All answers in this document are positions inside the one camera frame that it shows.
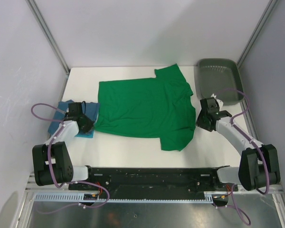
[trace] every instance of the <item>blue towel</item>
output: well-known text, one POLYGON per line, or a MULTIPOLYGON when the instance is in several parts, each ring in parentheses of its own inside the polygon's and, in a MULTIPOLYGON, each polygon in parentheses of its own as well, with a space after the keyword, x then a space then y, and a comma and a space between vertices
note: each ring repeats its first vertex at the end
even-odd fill
MULTIPOLYGON (((62 111, 67 111, 68 103, 72 103, 72 102, 74 102, 74 101, 72 101, 72 100, 69 100, 66 102, 60 101, 58 103, 58 108, 62 111)), ((85 115, 87 117, 89 117, 92 121, 95 122, 97 119, 98 110, 99 110, 99 103, 93 103, 93 102, 86 103, 85 115)), ((62 120, 64 117, 65 117, 65 115, 63 113, 56 111, 53 119, 54 120, 62 120)), ((51 122, 47 132, 50 133, 51 135, 53 135, 55 133, 55 131, 58 129, 58 127, 59 127, 59 122, 51 122)), ((94 134, 94 131, 91 131, 90 134, 79 133, 76 136, 85 137, 85 138, 93 138, 93 134, 94 134)))

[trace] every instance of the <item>green t-shirt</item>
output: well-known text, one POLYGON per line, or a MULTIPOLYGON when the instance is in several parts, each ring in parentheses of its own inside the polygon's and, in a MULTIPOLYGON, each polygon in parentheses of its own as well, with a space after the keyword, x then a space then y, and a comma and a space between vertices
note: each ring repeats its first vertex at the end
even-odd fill
POLYGON ((193 92, 177 64, 155 74, 156 78, 100 82, 95 130, 160 138, 164 151, 184 149, 195 130, 193 92))

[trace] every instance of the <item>white enclosure panel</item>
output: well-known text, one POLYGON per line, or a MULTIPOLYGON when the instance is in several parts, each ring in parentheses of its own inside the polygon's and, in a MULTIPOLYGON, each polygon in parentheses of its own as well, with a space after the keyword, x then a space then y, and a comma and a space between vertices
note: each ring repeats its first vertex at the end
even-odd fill
MULTIPOLYGON (((33 170, 32 147, 48 123, 30 107, 57 104, 64 71, 24 0, 0 1, 0 228, 8 228, 33 170)), ((38 109, 51 116, 52 110, 38 109)))
POLYGON ((37 0, 69 67, 237 61, 269 0, 37 0))
MULTIPOLYGON (((201 107, 196 93, 194 67, 182 66, 180 70, 194 92, 191 103, 196 108, 197 118, 201 107)), ((100 81, 148 77, 155 77, 152 66, 72 68, 62 100, 97 102, 100 81)), ((223 109, 232 115, 241 112, 240 104, 224 106, 223 109)), ((243 116, 239 116, 236 122, 247 131, 243 116)), ((123 137, 97 131, 93 139, 75 137, 67 149, 73 165, 78 166, 198 168, 238 166, 240 162, 238 152, 226 138, 199 127, 195 129, 193 140, 180 152, 162 151, 159 138, 123 137)))
POLYGON ((264 26, 241 75, 259 138, 277 148, 285 191, 285 0, 264 26))

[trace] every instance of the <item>metal frame bar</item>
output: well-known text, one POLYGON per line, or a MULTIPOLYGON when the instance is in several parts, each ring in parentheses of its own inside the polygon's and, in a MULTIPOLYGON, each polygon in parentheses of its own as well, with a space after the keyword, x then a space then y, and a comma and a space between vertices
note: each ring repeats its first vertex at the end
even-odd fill
POLYGON ((261 19, 259 20, 255 30, 253 31, 241 57, 239 58, 238 62, 237 62, 237 66, 238 68, 241 68, 243 66, 243 63, 248 55, 248 53, 250 52, 251 48, 253 47, 254 43, 256 42, 259 34, 262 31, 262 28, 264 27, 264 25, 266 24, 266 22, 268 21, 268 19, 270 18, 272 12, 274 11, 275 7, 277 6, 278 2, 280 2, 280 0, 270 0, 270 2, 267 4, 267 7, 264 11, 264 13, 262 14, 261 19))
POLYGON ((53 37, 53 35, 51 34, 35 0, 26 0, 28 7, 31 9, 32 13, 35 16, 35 19, 37 21, 37 23, 40 25, 41 30, 43 31, 45 37, 47 38, 48 43, 50 44, 50 46, 52 47, 58 61, 60 62, 61 66, 63 67, 65 73, 67 75, 69 75, 70 73, 70 68, 67 66, 67 63, 53 37))

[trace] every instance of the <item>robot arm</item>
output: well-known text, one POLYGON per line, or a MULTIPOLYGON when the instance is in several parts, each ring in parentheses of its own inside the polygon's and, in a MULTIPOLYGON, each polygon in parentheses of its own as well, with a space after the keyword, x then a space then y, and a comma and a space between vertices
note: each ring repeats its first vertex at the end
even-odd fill
POLYGON ((57 182, 83 181, 88 178, 86 166, 72 165, 67 147, 78 133, 88 134, 93 128, 94 122, 82 112, 82 103, 69 103, 68 112, 56 132, 44 144, 36 145, 33 148, 34 173, 37 185, 53 184, 47 156, 51 141, 51 160, 57 182))
POLYGON ((196 125, 210 132, 217 131, 241 155, 239 167, 222 167, 217 170, 220 182, 241 184, 246 190, 266 186, 264 165, 259 164, 260 156, 257 149, 251 144, 254 142, 264 156, 269 173, 269 184, 278 184, 280 170, 276 148, 271 144, 263 145, 240 128, 236 122, 231 124, 232 115, 227 111, 220 111, 219 103, 214 97, 202 99, 200 104, 201 112, 196 125))

